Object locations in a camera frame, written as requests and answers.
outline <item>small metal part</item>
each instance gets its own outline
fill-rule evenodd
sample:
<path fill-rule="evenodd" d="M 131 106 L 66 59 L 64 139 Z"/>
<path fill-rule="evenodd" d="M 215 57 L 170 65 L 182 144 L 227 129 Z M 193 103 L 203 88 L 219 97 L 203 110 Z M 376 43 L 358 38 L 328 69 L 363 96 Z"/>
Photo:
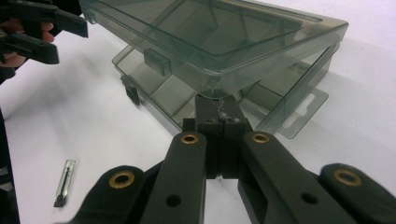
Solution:
<path fill-rule="evenodd" d="M 64 164 L 64 171 L 62 172 L 61 180 L 59 181 L 59 186 L 56 190 L 56 200 L 53 204 L 54 207 L 63 207 L 66 204 L 66 197 L 69 192 L 76 163 L 76 161 L 67 160 Z"/>
<path fill-rule="evenodd" d="M 252 139 L 257 143 L 262 143 L 262 144 L 270 141 L 270 138 L 262 133 L 254 134 Z"/>
<path fill-rule="evenodd" d="M 181 137 L 181 142 L 184 144 L 194 144 L 198 142 L 198 136 L 194 134 L 186 134 Z"/>
<path fill-rule="evenodd" d="M 134 183 L 134 173 L 127 170 L 115 173 L 108 181 L 108 185 L 113 189 L 123 189 L 132 183 Z"/>
<path fill-rule="evenodd" d="M 358 187 L 361 185 L 361 178 L 355 173 L 346 169 L 338 169 L 333 173 L 335 179 L 350 187 Z"/>

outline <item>plastic box lid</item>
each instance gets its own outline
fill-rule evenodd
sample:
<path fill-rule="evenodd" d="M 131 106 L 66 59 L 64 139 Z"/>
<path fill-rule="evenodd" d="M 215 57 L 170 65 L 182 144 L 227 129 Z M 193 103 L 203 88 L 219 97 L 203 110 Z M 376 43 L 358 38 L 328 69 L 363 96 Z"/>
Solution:
<path fill-rule="evenodd" d="M 347 22 L 234 0 L 80 0 L 100 23 L 174 75 L 221 98 L 340 42 Z"/>

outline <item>white table surface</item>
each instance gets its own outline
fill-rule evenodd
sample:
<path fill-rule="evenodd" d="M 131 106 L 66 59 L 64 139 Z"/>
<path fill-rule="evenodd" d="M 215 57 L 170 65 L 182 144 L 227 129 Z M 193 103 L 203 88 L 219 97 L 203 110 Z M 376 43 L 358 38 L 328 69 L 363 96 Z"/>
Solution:
<path fill-rule="evenodd" d="M 276 136 L 308 170 L 355 166 L 396 195 L 396 2 L 267 1 L 350 23 L 318 88 L 330 97 L 294 139 Z M 102 28 L 56 37 L 61 63 L 27 62 L 0 86 L 21 223 L 70 220 L 107 170 L 147 170 L 177 130 L 126 96 L 112 58 L 126 44 Z M 54 208 L 64 162 L 78 161 L 64 208 Z M 207 182 L 205 223 L 248 223 L 236 181 Z"/>

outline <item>transparent plastic container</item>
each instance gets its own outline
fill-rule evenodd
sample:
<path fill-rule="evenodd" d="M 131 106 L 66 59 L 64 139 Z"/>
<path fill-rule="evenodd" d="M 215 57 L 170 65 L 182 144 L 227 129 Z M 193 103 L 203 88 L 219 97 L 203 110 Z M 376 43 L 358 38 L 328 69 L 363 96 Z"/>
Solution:
<path fill-rule="evenodd" d="M 255 130 L 292 136 L 327 98 L 326 74 L 347 22 L 234 0 L 80 0 L 85 18 L 128 43 L 113 63 L 176 126 L 193 96 L 233 94 Z M 283 121 L 312 93 L 308 112 Z"/>

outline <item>hole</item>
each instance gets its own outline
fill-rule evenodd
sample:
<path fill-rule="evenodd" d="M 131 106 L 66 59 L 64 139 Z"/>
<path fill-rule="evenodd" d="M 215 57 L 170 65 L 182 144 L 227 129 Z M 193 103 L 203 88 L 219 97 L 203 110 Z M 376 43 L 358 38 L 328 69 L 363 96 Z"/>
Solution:
<path fill-rule="evenodd" d="M 170 207 L 176 207 L 176 206 L 178 206 L 179 204 L 181 204 L 181 198 L 180 198 L 180 196 L 178 196 L 178 195 L 169 195 L 167 198 L 166 198 L 166 204 L 168 205 L 168 206 L 170 206 Z"/>
<path fill-rule="evenodd" d="M 266 143 L 270 140 L 270 138 L 262 133 L 257 133 L 253 135 L 253 140 L 257 143 Z"/>
<path fill-rule="evenodd" d="M 345 169 L 335 170 L 333 175 L 335 179 L 337 179 L 339 182 L 348 185 L 350 187 L 358 187 L 362 184 L 361 178 L 349 170 L 345 170 Z"/>
<path fill-rule="evenodd" d="M 308 112 L 307 108 L 314 99 L 315 95 L 309 93 L 299 106 L 297 106 L 297 108 L 290 114 L 290 116 L 283 121 L 282 127 L 289 128 L 298 118 L 303 117 Z"/>
<path fill-rule="evenodd" d="M 129 180 L 129 176 L 128 175 L 120 175 L 114 181 L 117 184 L 122 184 L 122 183 L 127 182 L 128 180 Z"/>
<path fill-rule="evenodd" d="M 303 193 L 301 195 L 301 198 L 306 203 L 310 203 L 310 204 L 317 204 L 318 203 L 318 198 L 315 197 L 315 195 L 310 194 L 310 193 Z"/>
<path fill-rule="evenodd" d="M 345 173 L 341 173 L 340 177 L 346 181 L 349 182 L 356 182 L 356 176 L 350 175 L 350 174 L 345 174 Z"/>
<path fill-rule="evenodd" d="M 193 134 L 187 134 L 181 137 L 181 141 L 184 144 L 194 144 L 198 142 L 198 137 Z"/>
<path fill-rule="evenodd" d="M 123 189 L 134 183 L 134 174 L 131 171 L 119 171 L 108 180 L 108 185 L 113 189 Z"/>

